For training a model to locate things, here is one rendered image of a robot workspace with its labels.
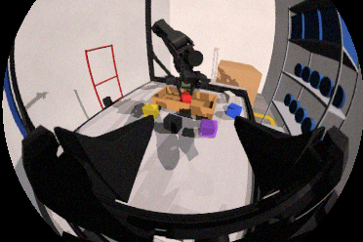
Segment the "blue block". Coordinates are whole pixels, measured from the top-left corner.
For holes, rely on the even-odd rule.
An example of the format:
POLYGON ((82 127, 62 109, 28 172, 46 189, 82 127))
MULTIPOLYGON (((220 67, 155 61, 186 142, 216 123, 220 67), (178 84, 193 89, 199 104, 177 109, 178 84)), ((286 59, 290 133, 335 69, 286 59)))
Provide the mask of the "blue block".
POLYGON ((242 108, 243 107, 241 107, 241 106, 239 106, 239 105, 237 105, 235 103, 231 103, 227 108, 226 115, 228 115, 228 116, 235 119, 235 116, 240 116, 242 108))

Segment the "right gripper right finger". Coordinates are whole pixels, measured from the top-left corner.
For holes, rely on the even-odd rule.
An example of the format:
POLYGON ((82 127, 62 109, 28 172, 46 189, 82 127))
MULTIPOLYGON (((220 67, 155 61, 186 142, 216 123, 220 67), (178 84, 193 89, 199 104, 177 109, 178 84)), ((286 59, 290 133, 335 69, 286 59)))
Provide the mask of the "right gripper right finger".
POLYGON ((325 127, 291 136, 265 125, 236 116, 234 127, 246 152, 262 197, 278 191, 305 150, 322 139, 325 127))

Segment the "purple block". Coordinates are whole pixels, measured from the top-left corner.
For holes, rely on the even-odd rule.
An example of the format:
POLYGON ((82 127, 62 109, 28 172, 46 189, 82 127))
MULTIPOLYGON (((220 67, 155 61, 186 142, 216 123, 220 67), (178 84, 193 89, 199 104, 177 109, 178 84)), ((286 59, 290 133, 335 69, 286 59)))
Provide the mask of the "purple block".
POLYGON ((218 130, 218 121, 201 119, 200 137, 214 138, 218 130))

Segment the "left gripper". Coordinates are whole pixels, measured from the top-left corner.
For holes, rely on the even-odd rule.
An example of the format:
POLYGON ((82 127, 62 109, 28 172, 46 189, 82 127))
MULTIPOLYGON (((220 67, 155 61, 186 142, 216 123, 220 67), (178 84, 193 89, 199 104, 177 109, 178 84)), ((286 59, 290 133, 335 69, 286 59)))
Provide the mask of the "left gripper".
MULTIPOLYGON (((183 66, 185 66, 185 69, 189 69, 192 65, 189 65, 187 63, 180 63, 180 73, 181 73, 181 70, 182 70, 183 66)), ((180 77, 175 77, 174 75, 166 75, 165 78, 166 78, 166 85, 174 85, 175 84, 174 86, 177 86, 177 89, 178 89, 179 94, 181 96, 182 92, 181 92, 180 81, 183 81, 183 80, 180 77)), ((200 77, 199 80, 201 82, 207 82, 207 76, 205 74, 201 73, 201 77, 200 77)), ((190 84, 190 94, 191 95, 192 95, 196 85, 201 83, 201 82, 199 82, 199 80, 196 80, 197 84, 190 84)))

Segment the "yellow block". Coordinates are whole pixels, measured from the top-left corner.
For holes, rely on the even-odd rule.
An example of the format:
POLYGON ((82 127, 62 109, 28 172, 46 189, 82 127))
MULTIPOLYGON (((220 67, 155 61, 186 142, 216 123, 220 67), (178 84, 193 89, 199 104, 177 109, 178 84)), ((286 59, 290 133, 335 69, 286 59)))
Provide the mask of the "yellow block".
POLYGON ((153 115, 154 119, 159 115, 158 105, 157 104, 151 104, 147 103, 143 108, 142 112, 144 117, 147 115, 153 115))

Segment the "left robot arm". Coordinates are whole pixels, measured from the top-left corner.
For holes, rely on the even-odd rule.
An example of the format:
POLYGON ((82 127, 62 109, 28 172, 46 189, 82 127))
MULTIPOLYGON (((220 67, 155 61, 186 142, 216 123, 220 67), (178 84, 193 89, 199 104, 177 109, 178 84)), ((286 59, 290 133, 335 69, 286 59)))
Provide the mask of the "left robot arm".
POLYGON ((179 73, 180 63, 192 65, 189 69, 185 69, 185 66, 181 68, 180 78, 182 78, 184 84, 194 84, 196 80, 200 79, 201 72, 193 71, 193 66, 199 66, 203 62, 203 54, 193 49, 193 46, 195 45, 186 34, 179 30, 174 30, 163 20, 164 19, 156 21, 151 29, 154 34, 158 35, 158 37, 161 36, 160 38, 162 38, 163 42, 165 42, 166 47, 170 49, 168 50, 173 57, 173 61, 174 63, 176 62, 175 69, 179 73), (188 47, 191 49, 188 49, 188 47))

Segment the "red block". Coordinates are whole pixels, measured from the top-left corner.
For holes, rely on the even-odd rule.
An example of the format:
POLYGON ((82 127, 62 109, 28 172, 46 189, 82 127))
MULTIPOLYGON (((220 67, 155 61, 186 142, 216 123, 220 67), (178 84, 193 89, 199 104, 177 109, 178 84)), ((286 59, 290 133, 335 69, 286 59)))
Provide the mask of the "red block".
POLYGON ((180 101, 191 103, 191 95, 188 92, 181 92, 180 101))

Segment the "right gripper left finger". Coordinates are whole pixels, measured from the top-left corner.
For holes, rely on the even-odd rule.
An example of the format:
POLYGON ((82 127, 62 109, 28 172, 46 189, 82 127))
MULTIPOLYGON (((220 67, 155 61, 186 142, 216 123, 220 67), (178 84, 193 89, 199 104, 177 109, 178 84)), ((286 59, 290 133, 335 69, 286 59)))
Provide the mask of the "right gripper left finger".
POLYGON ((97 137, 62 127, 54 132, 63 151, 89 163, 116 200, 128 203, 153 127, 154 116, 147 115, 97 137))

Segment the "orange-tan shallow tray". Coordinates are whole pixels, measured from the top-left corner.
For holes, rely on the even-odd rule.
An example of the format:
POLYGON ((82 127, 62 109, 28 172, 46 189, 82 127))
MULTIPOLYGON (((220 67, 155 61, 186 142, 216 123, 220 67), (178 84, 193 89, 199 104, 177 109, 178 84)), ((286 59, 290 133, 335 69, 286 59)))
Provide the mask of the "orange-tan shallow tray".
POLYGON ((152 103, 174 111, 212 120, 217 97, 218 95, 194 91, 191 95, 191 104, 189 104, 180 102, 177 88, 166 86, 152 96, 152 103))

